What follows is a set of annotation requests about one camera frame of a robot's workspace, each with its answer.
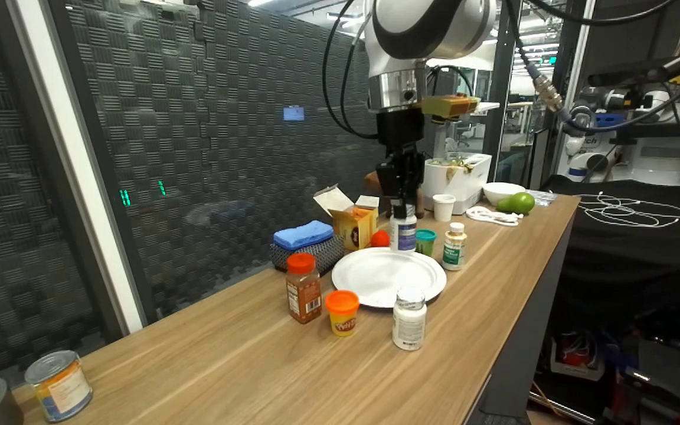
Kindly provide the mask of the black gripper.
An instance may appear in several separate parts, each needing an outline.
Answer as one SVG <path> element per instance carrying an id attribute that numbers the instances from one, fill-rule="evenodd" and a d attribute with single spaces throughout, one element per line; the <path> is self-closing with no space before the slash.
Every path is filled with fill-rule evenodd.
<path id="1" fill-rule="evenodd" d="M 407 198 L 413 215 L 420 218 L 418 186 L 422 182 L 426 155 L 418 152 L 426 116 L 418 106 L 381 110 L 375 116 L 378 140 L 386 146 L 386 160 L 375 167 L 381 180 L 381 209 L 391 219 L 398 200 Z"/>

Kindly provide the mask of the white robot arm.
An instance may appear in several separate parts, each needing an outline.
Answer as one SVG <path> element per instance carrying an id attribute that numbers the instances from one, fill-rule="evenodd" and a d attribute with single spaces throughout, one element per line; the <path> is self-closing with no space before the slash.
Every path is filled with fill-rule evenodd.
<path id="1" fill-rule="evenodd" d="M 491 34 L 499 0 L 373 0 L 363 44 L 368 75 L 381 86 L 375 114 L 386 158 L 375 165 L 382 205 L 393 218 L 418 209 L 426 155 L 422 65 L 427 60 L 473 54 Z"/>

